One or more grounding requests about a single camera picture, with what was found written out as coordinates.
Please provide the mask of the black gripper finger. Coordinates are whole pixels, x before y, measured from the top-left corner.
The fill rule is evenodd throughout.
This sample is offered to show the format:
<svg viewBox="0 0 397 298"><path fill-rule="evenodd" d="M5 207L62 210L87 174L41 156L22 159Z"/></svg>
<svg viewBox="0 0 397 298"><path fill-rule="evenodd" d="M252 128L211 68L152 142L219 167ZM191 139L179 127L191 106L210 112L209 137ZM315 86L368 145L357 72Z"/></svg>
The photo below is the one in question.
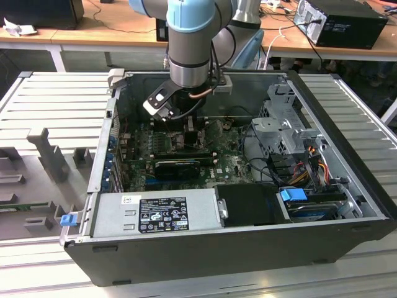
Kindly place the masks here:
<svg viewBox="0 0 397 298"><path fill-rule="evenodd" d="M184 121L184 143L193 146L197 143L197 121L194 116L188 116Z"/></svg>

